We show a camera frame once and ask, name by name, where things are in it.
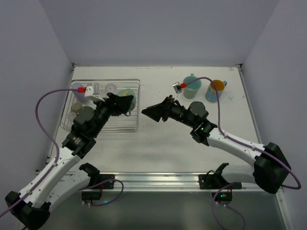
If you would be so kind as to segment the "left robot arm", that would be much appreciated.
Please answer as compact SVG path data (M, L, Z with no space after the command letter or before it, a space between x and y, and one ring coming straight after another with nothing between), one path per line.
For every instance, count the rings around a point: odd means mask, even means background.
M70 177L65 175L93 148L109 118L129 113L133 101L133 95L118 96L109 92L107 98L93 98L95 108L79 109L71 132L61 147L56 146L53 160L26 187L6 195L8 211L27 229L38 230L46 223L51 211L73 193L101 189L104 182L100 171L89 163L82 164Z

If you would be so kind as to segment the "tall green mug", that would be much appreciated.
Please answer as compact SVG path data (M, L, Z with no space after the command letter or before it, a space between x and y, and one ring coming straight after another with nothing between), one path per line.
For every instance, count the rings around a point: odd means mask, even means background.
M187 85L186 88L183 89L184 97L187 99L193 99L202 85L201 80L197 80L194 74L185 77L183 83Z

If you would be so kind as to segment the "small green teal cup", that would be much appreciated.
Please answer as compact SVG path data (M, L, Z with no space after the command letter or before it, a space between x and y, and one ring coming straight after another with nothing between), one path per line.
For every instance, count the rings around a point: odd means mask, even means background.
M136 106L136 95L131 88L126 88L118 92L120 97L119 106L123 115L129 117Z

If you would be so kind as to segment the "blue butterfly mug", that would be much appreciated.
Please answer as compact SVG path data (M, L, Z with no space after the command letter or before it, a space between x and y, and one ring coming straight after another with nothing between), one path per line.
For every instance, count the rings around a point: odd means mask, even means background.
M205 94L205 99L211 103L217 102L226 86L227 81L213 80L213 83L210 83L208 86L207 92Z

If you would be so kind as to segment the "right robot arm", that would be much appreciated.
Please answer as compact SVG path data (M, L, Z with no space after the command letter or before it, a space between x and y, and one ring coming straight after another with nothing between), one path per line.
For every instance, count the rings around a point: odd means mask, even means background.
M254 143L221 130L207 119L209 113L202 102L194 101L185 108L178 100L168 96L161 103L143 109L142 114L156 122L171 118L187 125L192 129L190 135L197 143L218 148L246 162L241 169L230 172L226 172L230 168L228 164L220 166L216 175L228 184L257 184L265 192L275 194L291 169L277 144Z

